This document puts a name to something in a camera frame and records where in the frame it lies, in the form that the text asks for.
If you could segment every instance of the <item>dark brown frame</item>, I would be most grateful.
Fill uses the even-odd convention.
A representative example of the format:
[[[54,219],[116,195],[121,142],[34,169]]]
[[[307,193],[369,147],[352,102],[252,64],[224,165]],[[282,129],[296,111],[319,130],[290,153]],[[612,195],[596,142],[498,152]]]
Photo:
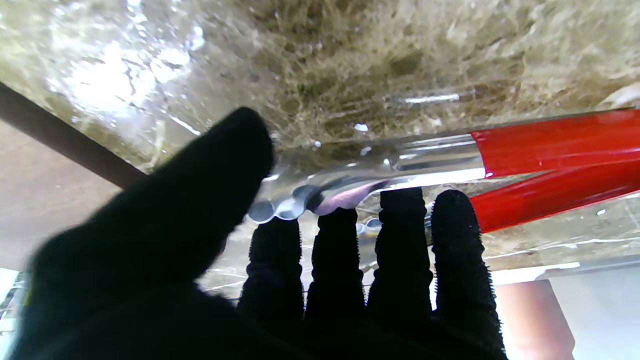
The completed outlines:
[[[145,177],[142,171],[2,83],[0,120],[121,188]]]

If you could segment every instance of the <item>chrome metal part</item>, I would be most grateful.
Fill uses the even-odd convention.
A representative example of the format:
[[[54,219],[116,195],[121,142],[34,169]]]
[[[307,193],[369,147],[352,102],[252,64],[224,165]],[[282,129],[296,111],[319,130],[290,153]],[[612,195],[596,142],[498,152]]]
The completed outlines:
[[[278,154],[248,215],[258,223],[274,216],[292,220],[307,209],[325,215],[338,207],[355,208],[372,193],[485,175],[469,134],[289,149]]]

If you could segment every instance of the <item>red tube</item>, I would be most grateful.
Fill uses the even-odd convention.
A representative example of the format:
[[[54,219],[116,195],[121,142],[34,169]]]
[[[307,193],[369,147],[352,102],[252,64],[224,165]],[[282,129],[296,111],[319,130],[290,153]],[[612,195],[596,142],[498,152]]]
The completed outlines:
[[[488,177],[640,160],[640,110],[474,131]]]
[[[550,172],[471,198],[490,233],[640,190],[640,161]]]

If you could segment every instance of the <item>wooden floor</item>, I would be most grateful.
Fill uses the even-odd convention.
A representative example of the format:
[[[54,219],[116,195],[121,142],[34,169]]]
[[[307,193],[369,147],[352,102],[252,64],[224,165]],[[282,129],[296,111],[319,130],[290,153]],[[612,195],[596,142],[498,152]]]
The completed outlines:
[[[119,188],[0,121],[0,267],[23,270],[48,236]]]

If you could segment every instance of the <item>marble surface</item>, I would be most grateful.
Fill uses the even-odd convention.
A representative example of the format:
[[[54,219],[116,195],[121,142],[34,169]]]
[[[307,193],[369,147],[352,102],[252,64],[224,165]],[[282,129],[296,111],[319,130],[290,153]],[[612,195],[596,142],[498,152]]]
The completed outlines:
[[[0,81],[145,172],[240,105],[285,149],[640,98],[633,0],[32,0],[0,15]],[[487,256],[515,268],[633,252],[634,199],[488,234]],[[242,279],[250,230],[218,268],[234,275],[212,269],[211,288]]]

